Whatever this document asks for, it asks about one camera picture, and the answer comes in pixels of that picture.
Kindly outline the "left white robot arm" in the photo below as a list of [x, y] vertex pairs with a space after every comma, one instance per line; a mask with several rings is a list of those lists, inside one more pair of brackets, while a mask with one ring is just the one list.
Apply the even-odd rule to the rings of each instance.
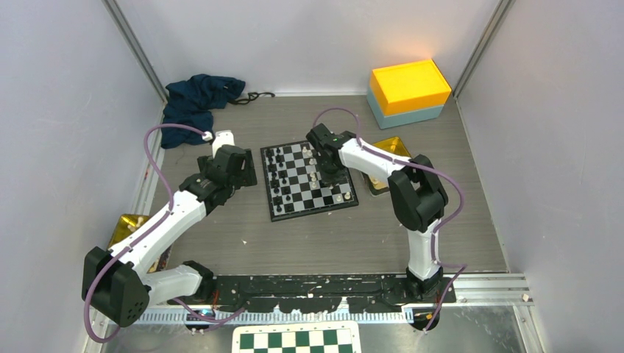
[[198, 159], [199, 173], [187, 177], [172, 199], [142, 227], [108, 250], [85, 255], [82, 299], [120, 327], [136, 322], [145, 310], [173, 299], [210, 301], [213, 272], [188, 260], [173, 269], [150, 269], [194, 224], [225, 205], [242, 187], [258, 183], [250, 149], [225, 144]]

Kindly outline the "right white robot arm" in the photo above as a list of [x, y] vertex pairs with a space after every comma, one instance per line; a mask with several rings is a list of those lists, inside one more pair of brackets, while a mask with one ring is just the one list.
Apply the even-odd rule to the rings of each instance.
[[335, 134], [324, 124], [313, 127], [306, 139], [326, 183], [335, 183], [342, 171], [351, 168], [387, 184], [394, 215], [408, 233], [406, 289], [416, 301], [428, 301], [436, 294], [443, 275], [437, 260], [436, 228], [448, 204], [430, 160], [423, 155], [410, 159], [392, 154], [352, 132]]

